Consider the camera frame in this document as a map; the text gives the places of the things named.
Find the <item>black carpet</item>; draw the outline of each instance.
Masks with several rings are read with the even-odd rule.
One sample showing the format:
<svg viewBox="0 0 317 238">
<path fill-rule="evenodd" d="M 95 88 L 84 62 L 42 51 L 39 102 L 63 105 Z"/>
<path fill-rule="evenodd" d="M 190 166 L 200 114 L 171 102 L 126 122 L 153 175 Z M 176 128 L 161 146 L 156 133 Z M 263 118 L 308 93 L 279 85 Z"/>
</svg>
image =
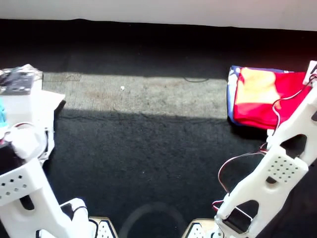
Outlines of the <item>black carpet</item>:
<svg viewBox="0 0 317 238">
<path fill-rule="evenodd" d="M 314 32 L 0 23 L 20 29 L 3 39 L 0 67 L 30 63 L 44 71 L 44 89 L 66 94 L 56 115 L 56 149 L 45 164 L 59 202 L 83 198 L 91 216 L 111 218 L 117 231 L 148 204 L 152 213 L 129 233 L 139 238 L 179 237 L 192 219 L 212 218 L 211 202 L 224 196 L 217 181 L 222 163 L 265 140 L 264 131 L 226 119 L 229 67 L 306 71 L 317 53 Z M 224 181 L 233 187 L 259 159 L 232 163 Z M 156 210 L 156 202 L 165 209 Z"/>
</svg>

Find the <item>ventilation hole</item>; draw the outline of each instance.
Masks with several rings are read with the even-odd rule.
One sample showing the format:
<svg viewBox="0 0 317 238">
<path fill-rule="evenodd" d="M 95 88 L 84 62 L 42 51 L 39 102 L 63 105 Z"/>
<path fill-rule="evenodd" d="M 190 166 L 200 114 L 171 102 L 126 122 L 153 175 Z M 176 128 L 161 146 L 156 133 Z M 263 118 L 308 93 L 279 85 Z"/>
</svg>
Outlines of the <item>ventilation hole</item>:
<svg viewBox="0 0 317 238">
<path fill-rule="evenodd" d="M 269 184 L 275 184 L 276 180 L 273 179 L 272 177 L 267 177 L 266 182 L 268 182 Z"/>
</svg>

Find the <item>red wire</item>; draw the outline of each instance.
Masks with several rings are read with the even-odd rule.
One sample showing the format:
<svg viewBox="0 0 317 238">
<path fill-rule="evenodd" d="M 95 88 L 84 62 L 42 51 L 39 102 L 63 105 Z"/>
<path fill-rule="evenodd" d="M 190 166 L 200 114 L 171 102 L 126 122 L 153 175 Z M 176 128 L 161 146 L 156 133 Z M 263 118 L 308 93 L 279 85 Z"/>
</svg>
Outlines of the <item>red wire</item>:
<svg viewBox="0 0 317 238">
<path fill-rule="evenodd" d="M 219 208 L 216 207 L 215 205 L 220 204 L 220 203 L 223 203 L 223 200 L 218 200 L 218 201 L 215 201 L 215 202 L 212 203 L 212 208 L 213 208 L 214 211 L 217 212 L 219 210 Z"/>
</svg>

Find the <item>electrical cable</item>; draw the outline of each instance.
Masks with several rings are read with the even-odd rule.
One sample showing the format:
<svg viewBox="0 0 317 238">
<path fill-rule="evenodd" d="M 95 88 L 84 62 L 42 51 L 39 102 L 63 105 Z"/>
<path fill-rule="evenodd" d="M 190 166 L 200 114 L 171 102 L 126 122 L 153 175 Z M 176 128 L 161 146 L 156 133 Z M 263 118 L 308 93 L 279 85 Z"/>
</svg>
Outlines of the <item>electrical cable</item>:
<svg viewBox="0 0 317 238">
<path fill-rule="evenodd" d="M 275 129 L 274 129 L 274 132 L 272 135 L 275 134 L 276 130 L 279 128 L 280 124 L 281 124 L 281 116 L 280 114 L 277 112 L 276 108 L 275 108 L 275 104 L 277 102 L 280 102 L 280 101 L 286 101 L 286 100 L 290 100 L 292 98 L 295 98 L 296 96 L 298 96 L 300 93 L 303 92 L 303 90 L 314 80 L 314 79 L 317 79 L 317 74 L 312 74 L 310 77 L 309 77 L 309 81 L 307 84 L 304 85 L 304 87 L 299 90 L 297 93 L 295 93 L 294 95 L 290 96 L 290 97 L 286 97 L 286 98 L 280 98 L 280 99 L 277 99 L 273 104 L 272 104 L 272 110 L 274 112 L 274 114 L 276 115 L 277 117 L 277 120 L 276 120 L 276 125 L 275 125 Z"/>
<path fill-rule="evenodd" d="M 223 203 L 223 200 L 218 200 L 218 201 L 215 201 L 215 202 L 212 203 L 212 208 L 213 208 L 214 211 L 217 212 L 219 210 L 219 208 L 216 207 L 215 205 L 220 204 L 220 203 Z"/>
<path fill-rule="evenodd" d="M 258 152 L 249 152 L 249 153 L 245 153 L 245 154 L 242 154 L 242 155 L 238 155 L 238 156 L 235 156 L 235 157 L 232 157 L 230 159 L 228 159 L 226 162 L 224 162 L 224 164 L 220 167 L 219 171 L 218 171 L 218 180 L 219 180 L 219 183 L 220 185 L 223 187 L 223 189 L 230 195 L 230 191 L 229 189 L 224 185 L 224 183 L 221 181 L 221 172 L 222 170 L 226 167 L 226 165 L 228 165 L 231 161 L 235 160 L 235 159 L 238 159 L 238 158 L 241 158 L 241 157 L 246 157 L 246 156 L 250 156 L 250 155 L 258 155 L 258 154 L 261 154 L 261 155 L 265 155 L 265 152 L 262 152 L 262 151 L 258 151 Z"/>
<path fill-rule="evenodd" d="M 98 236 L 99 224 L 98 224 L 96 221 L 94 221 L 93 219 L 88 219 L 88 221 L 89 221 L 89 222 L 92 222 L 92 223 L 94 223 L 94 224 L 96 225 L 95 238 L 97 238 L 97 236 Z"/>
<path fill-rule="evenodd" d="M 87 209 L 86 206 L 80 206 L 80 207 L 77 207 L 77 208 L 73 211 L 73 213 L 75 214 L 75 212 L 77 212 L 79 209 L 82 209 L 82 208 L 85 208 L 85 209 L 87 210 L 87 212 L 88 212 L 88 209 Z"/>
</svg>

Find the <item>white plastic bracket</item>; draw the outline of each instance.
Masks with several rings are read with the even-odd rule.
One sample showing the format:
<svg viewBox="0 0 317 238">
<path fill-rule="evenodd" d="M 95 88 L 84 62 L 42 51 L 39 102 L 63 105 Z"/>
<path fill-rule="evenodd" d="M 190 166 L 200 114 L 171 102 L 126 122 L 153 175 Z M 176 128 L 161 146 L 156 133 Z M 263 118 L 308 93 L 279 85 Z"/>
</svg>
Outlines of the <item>white plastic bracket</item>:
<svg viewBox="0 0 317 238">
<path fill-rule="evenodd" d="M 289 192 L 307 171 L 308 166 L 305 162 L 299 158 L 289 157 L 280 146 L 272 147 L 256 169 L 239 182 L 230 195 L 225 196 L 216 216 L 217 224 L 226 231 L 226 236 L 230 234 L 236 238 L 255 238 L 280 211 Z M 275 183 L 269 183 L 268 177 L 274 179 Z M 247 232 L 238 234 L 222 220 L 225 220 L 236 206 L 250 200 L 259 203 L 258 214 Z"/>
</svg>

